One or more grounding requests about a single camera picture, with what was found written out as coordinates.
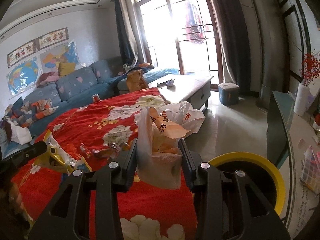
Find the table drawer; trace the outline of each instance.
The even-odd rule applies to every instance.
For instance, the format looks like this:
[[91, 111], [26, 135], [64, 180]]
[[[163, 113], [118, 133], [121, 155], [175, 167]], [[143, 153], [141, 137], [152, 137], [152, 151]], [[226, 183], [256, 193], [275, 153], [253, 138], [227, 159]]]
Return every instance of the table drawer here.
[[210, 97], [210, 82], [205, 84], [201, 89], [194, 93], [189, 100], [187, 100], [194, 109], [200, 109]]

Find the plaid cloth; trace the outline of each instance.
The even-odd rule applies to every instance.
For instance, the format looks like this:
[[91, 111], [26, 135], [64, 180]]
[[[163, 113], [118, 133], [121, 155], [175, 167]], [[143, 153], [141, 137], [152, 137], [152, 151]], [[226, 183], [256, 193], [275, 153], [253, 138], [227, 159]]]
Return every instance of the plaid cloth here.
[[53, 114], [58, 108], [57, 106], [51, 106], [51, 99], [41, 99], [32, 104], [26, 102], [21, 109], [14, 111], [10, 106], [8, 106], [5, 114], [15, 125], [19, 125], [21, 127], [30, 127], [30, 125], [32, 125], [35, 121]]

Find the yellow pillow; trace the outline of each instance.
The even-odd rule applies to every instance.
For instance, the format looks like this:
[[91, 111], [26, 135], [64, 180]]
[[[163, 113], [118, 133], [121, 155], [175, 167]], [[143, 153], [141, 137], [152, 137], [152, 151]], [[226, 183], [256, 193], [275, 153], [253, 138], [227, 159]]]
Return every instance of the yellow pillow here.
[[76, 63], [60, 63], [59, 65], [59, 76], [64, 77], [73, 71], [75, 71]]

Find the silver screw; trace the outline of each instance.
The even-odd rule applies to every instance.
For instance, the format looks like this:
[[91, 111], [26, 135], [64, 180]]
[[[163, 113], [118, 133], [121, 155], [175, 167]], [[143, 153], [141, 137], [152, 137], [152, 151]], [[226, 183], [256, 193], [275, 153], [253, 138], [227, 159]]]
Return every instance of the silver screw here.
[[72, 174], [73, 174], [73, 176], [78, 177], [78, 176], [80, 176], [82, 174], [82, 171], [81, 170], [75, 170]]
[[201, 168], [203, 168], [203, 169], [208, 169], [208, 168], [210, 168], [210, 164], [209, 164], [209, 163], [201, 163], [200, 166], [201, 166]]
[[111, 163], [109, 163], [108, 166], [109, 166], [109, 168], [114, 169], [114, 168], [118, 167], [118, 163], [116, 163], [116, 162], [111, 162]]
[[236, 174], [237, 174], [239, 177], [244, 177], [244, 176], [245, 176], [244, 171], [236, 171]]

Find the red berry branch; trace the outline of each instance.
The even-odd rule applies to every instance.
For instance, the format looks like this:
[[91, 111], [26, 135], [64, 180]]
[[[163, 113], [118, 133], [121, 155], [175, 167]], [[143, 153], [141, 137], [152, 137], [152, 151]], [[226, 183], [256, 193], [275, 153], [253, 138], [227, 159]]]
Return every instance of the red berry branch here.
[[301, 70], [304, 85], [309, 85], [314, 79], [320, 77], [320, 60], [316, 58], [318, 54], [305, 54], [302, 61], [304, 68]]

